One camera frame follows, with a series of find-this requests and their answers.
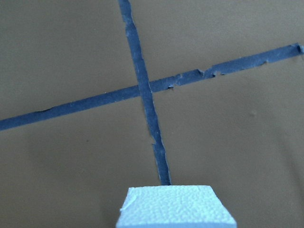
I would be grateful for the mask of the centre blue tape line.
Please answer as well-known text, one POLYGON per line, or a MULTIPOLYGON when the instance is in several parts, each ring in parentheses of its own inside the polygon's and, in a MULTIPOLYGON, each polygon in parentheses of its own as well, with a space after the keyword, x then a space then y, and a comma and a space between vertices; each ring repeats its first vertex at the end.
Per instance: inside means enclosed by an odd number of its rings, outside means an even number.
POLYGON ((118 3, 123 21, 125 23, 125 34, 129 43, 147 124, 150 134, 154 140, 154 144, 152 146, 160 182, 161 185, 171 185, 171 176, 166 158, 166 150, 162 142, 162 134, 154 106, 152 90, 150 87, 150 81, 142 54, 137 27, 133 21, 132 7, 128 0, 120 0, 118 3))

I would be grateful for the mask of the light blue foam block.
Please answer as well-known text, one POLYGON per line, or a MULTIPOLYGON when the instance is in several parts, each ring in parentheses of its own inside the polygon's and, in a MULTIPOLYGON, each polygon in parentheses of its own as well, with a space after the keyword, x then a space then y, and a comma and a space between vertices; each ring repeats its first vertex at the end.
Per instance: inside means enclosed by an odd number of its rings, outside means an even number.
POLYGON ((237 222, 207 185, 131 187, 118 228, 235 228, 237 222))

